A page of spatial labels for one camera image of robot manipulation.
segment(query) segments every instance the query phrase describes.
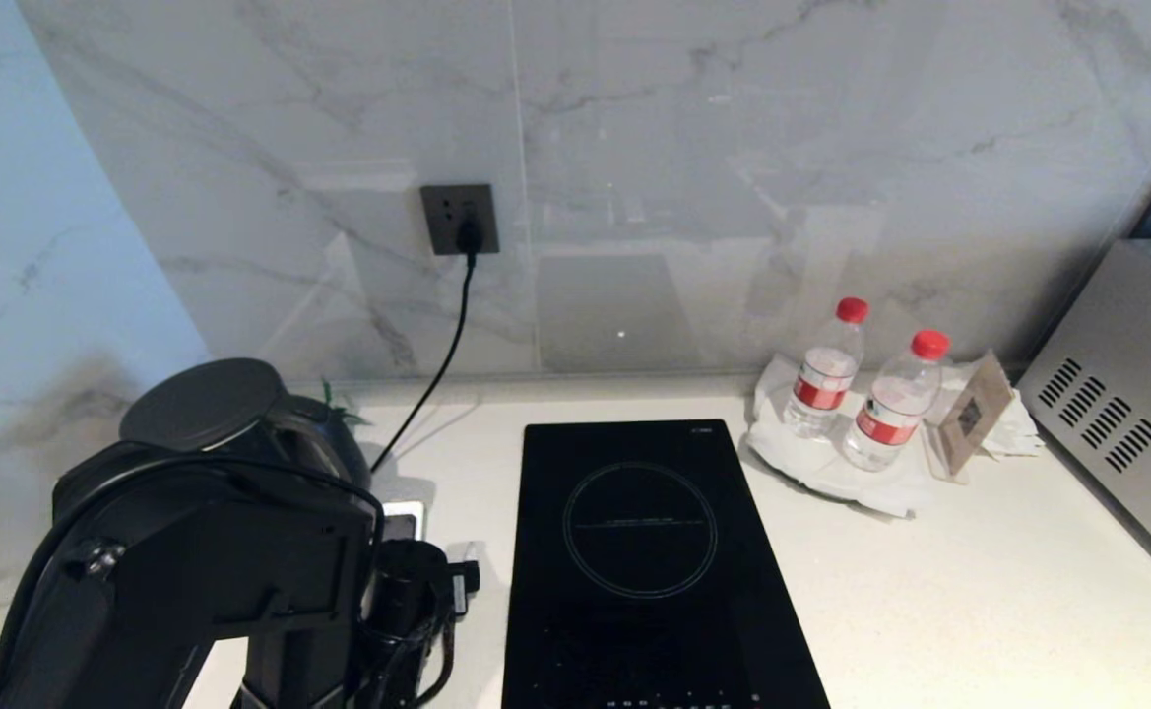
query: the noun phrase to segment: marble wall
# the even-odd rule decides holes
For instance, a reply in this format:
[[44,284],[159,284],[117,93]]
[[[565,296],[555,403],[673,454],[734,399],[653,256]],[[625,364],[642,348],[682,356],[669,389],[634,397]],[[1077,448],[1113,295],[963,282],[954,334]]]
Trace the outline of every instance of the marble wall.
[[21,0],[216,354],[462,375],[747,369],[837,297],[1022,363],[1151,183],[1151,0]]
[[0,624],[58,475],[208,356],[14,3],[0,3]]

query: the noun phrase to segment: microwave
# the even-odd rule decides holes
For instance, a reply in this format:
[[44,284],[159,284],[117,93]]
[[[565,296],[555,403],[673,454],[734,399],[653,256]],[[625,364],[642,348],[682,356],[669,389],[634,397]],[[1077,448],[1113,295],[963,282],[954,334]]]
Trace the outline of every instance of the microwave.
[[1062,459],[1151,554],[1151,239],[1111,247],[1017,389]]

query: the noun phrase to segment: induction cooktop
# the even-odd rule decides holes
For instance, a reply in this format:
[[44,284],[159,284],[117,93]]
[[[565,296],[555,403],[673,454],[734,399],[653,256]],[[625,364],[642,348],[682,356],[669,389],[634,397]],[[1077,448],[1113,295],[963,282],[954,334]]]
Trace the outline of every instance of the induction cooktop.
[[527,426],[502,706],[826,708],[724,421]]

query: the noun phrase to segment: water bottle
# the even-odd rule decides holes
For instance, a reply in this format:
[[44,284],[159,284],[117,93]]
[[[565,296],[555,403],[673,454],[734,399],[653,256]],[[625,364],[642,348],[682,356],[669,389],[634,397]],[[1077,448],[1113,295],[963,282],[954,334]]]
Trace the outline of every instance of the water bottle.
[[813,349],[807,351],[784,412],[786,426],[802,439],[823,439],[832,426],[833,414],[863,360],[860,323],[867,317],[868,303],[844,297],[837,304],[836,318],[821,328]]
[[912,349],[877,373],[855,422],[846,430],[841,453],[864,471],[884,471],[912,440],[921,418],[935,404],[944,373],[938,360],[952,343],[938,330],[923,329]]

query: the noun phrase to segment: kitchen counter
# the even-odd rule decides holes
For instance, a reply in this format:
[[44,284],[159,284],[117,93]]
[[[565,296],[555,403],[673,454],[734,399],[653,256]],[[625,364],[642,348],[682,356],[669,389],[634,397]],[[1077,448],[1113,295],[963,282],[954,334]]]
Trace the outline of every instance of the kitchen counter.
[[[429,503],[430,542],[477,542],[483,588],[433,708],[501,704],[524,427],[665,418],[727,422],[834,708],[1151,708],[1151,557],[1051,455],[975,458],[970,485],[939,481],[917,519],[894,520],[768,471],[727,387],[509,387],[447,386],[373,483]],[[360,398],[371,460],[417,399],[384,389]]]

